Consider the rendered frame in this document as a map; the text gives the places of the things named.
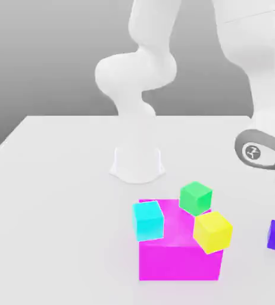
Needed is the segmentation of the small green cube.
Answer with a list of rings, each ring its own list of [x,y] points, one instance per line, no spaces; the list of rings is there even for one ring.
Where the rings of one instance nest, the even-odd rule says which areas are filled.
[[[213,190],[200,182],[193,181],[180,189],[179,207],[193,216],[211,208]]]

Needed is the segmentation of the large magenta box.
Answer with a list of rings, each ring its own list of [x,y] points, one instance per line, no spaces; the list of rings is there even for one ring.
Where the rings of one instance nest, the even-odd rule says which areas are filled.
[[[164,215],[164,237],[139,242],[141,281],[216,281],[223,251],[206,254],[193,238],[195,218],[178,199],[157,199]]]

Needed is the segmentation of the small cyan cube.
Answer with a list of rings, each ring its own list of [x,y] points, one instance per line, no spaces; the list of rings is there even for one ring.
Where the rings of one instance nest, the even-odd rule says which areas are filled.
[[[144,201],[132,205],[132,221],[138,242],[164,237],[164,215],[158,201]]]

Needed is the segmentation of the small yellow cube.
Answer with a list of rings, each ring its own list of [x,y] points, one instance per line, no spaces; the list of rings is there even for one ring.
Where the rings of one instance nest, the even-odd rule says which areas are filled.
[[[195,217],[193,238],[206,254],[228,248],[232,232],[232,224],[218,211],[211,211]]]

